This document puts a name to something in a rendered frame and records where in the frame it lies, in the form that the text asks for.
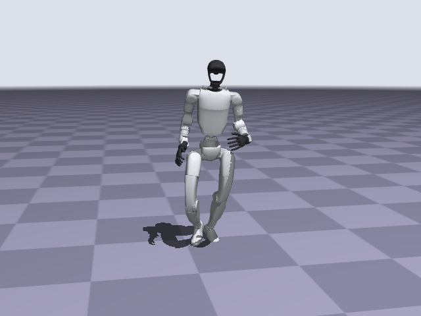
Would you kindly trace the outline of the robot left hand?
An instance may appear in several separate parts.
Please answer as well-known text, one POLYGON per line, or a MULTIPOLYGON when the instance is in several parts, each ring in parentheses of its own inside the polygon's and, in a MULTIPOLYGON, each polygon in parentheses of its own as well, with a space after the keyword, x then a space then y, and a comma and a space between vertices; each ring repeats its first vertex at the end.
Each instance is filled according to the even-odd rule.
POLYGON ((232 141, 232 142, 228 142, 228 144, 232 144, 232 143, 236 143, 236 142, 237 142, 237 144, 231 145, 231 146, 229 146, 229 147, 235 147, 235 146, 237 146, 237 145, 238 145, 238 147, 236 147, 236 148, 234 148, 234 149, 231 149, 231 151, 233 151, 233 150, 237 150, 237 149, 239 149, 239 148, 243 147, 244 145, 246 145, 246 144, 249 144, 249 143, 250 143, 250 142, 249 142, 249 137, 248 137, 248 134, 246 134, 246 135, 241 135, 241 134, 238 134, 237 132, 232 132, 232 135, 236 135, 237 137, 228 138, 227 140, 234 140, 234 139, 237 139, 237 140, 232 141))

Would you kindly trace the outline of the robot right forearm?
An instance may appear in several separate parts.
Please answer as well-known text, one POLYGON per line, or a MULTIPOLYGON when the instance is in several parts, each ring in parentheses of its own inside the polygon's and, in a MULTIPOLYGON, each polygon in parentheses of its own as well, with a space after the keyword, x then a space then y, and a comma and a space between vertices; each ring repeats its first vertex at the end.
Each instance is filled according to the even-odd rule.
MULTIPOLYGON (((190 127, 188 127, 186 125, 183 125, 183 121, 184 121, 184 115, 182 117, 182 121, 181 121, 181 125, 180 125, 179 144, 182 144, 183 141, 186 141, 188 143, 190 127)), ((189 143, 187 145, 187 148, 188 148, 188 146, 189 146, 189 143)))

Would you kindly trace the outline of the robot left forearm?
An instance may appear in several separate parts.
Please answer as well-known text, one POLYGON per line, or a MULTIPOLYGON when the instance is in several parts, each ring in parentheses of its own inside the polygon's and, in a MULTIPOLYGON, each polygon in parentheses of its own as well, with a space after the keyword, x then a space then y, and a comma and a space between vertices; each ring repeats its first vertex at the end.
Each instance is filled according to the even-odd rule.
MULTIPOLYGON (((243 121, 243 123, 244 123, 244 121, 243 121)), ((239 128, 239 129, 238 129, 238 131, 237 131, 237 133, 238 133, 238 134, 241 134, 241 135, 246 135, 246 134, 248 134, 248 130, 247 130, 247 128, 246 128, 245 123, 244 123, 244 127, 239 128)), ((252 142, 251 135, 248 135, 248 137, 249 137, 249 142, 252 142)))

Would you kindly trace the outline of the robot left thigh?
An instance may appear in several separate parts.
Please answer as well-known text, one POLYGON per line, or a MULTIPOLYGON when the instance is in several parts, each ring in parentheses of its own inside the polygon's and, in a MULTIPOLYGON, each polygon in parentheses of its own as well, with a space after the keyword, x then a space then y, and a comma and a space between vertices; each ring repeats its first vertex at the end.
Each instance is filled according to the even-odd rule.
POLYGON ((226 202, 234 179, 235 157, 232 151, 221 148, 218 191, 212 195, 213 202, 220 205, 226 202))

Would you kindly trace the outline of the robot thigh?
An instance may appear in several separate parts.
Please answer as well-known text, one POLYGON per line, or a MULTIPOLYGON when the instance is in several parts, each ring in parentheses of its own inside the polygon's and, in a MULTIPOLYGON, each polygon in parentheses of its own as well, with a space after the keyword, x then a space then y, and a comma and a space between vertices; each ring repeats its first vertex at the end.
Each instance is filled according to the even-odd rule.
POLYGON ((197 212, 199 200, 197 199, 197 185, 201 170, 201 149, 188 153, 186 157, 185 172, 185 205, 188 212, 197 212))
POLYGON ((220 205, 226 202, 234 179, 235 157, 232 151, 221 148, 218 191, 212 195, 213 202, 220 205))

